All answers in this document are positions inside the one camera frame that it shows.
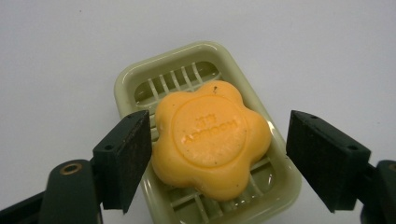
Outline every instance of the soap bar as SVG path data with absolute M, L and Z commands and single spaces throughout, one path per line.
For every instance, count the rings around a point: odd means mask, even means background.
M 155 174 L 168 185 L 195 187 L 217 201 L 242 193 L 250 166 L 271 143 L 267 121 L 246 108 L 238 89 L 226 81 L 170 93 L 159 103 L 155 121 L 160 135 L 151 157 Z

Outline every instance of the flower-shaped soap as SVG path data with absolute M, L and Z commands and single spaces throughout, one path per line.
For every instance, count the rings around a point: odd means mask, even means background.
M 156 175 L 166 184 L 195 187 L 218 201 L 242 193 L 250 166 L 271 143 L 267 121 L 247 109 L 239 91 L 225 81 L 167 95 L 155 121 L 160 138 L 151 163 Z

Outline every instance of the orange soap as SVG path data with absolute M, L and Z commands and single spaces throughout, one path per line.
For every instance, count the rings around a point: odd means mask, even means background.
M 239 91 L 225 81 L 167 95 L 155 121 L 160 138 L 151 164 L 156 175 L 168 185 L 195 187 L 217 201 L 242 193 L 250 166 L 271 143 L 267 121 L 246 108 Z

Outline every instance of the white table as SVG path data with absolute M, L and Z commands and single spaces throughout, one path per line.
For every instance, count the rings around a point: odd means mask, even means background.
M 286 138 L 290 111 L 315 114 L 396 160 L 394 1 L 2 1 L 0 209 L 45 189 L 50 170 L 92 149 L 120 120 L 127 65 L 197 40 L 227 48 Z M 266 223 L 359 223 L 331 214 L 303 181 Z M 105 223 L 151 223 L 139 190 Z

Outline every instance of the soap dish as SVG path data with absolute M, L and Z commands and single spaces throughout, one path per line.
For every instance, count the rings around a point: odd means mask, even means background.
M 230 53 L 218 43 L 192 43 L 128 66 L 114 87 L 120 117 L 148 110 L 155 144 L 154 116 L 161 99 L 173 91 L 196 91 L 211 80 L 233 84 L 244 105 L 268 121 L 271 146 L 251 167 L 245 191 L 228 202 L 211 200 L 193 188 L 165 185 L 149 164 L 141 187 L 154 223 L 258 223 L 288 208 L 300 192 L 301 175 L 286 156 L 285 141 Z

